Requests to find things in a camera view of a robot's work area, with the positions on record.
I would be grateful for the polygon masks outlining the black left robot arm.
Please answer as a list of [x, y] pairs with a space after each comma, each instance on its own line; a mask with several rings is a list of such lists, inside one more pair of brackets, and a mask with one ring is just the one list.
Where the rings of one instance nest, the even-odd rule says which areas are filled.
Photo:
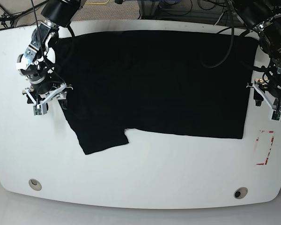
[[270, 58], [268, 67], [241, 64], [263, 73], [264, 83], [255, 82], [252, 87], [264, 99], [273, 113], [281, 113], [281, 31], [274, 19], [274, 11], [262, 0], [226, 0], [229, 17], [237, 16], [246, 30], [242, 37], [253, 31], [259, 37], [261, 50]]

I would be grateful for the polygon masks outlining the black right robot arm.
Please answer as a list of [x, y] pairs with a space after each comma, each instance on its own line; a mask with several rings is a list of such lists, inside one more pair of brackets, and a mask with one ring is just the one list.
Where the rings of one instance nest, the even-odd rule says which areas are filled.
[[31, 42], [24, 54], [19, 55], [17, 59], [17, 70], [30, 82], [30, 87], [22, 93], [28, 98], [28, 103], [32, 104], [35, 115], [46, 114], [48, 103], [54, 98], [59, 101], [63, 109], [67, 107], [66, 90], [72, 86], [66, 84], [59, 73], [70, 59], [74, 47], [70, 47], [69, 53], [60, 64], [51, 62], [48, 53], [59, 40], [60, 27], [67, 28], [74, 37], [70, 23], [85, 3], [84, 0], [48, 1], [41, 12], [45, 20], [37, 24]]

